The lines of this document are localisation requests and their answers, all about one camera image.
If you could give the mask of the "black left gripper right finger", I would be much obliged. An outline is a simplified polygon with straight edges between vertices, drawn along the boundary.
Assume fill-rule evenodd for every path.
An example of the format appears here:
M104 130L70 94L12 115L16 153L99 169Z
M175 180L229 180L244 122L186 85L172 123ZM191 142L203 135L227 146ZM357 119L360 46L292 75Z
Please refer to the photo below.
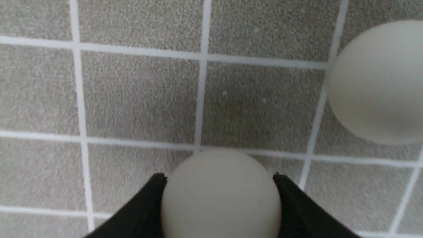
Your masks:
M302 191L288 176L273 175L282 219L279 238L359 238Z

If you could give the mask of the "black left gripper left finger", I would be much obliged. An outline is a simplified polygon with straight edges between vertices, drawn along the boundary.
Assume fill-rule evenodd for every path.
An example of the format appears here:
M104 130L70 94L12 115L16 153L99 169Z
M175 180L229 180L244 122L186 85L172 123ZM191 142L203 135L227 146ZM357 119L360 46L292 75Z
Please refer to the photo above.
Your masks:
M167 178L155 173L121 209L86 238L164 238L161 201Z

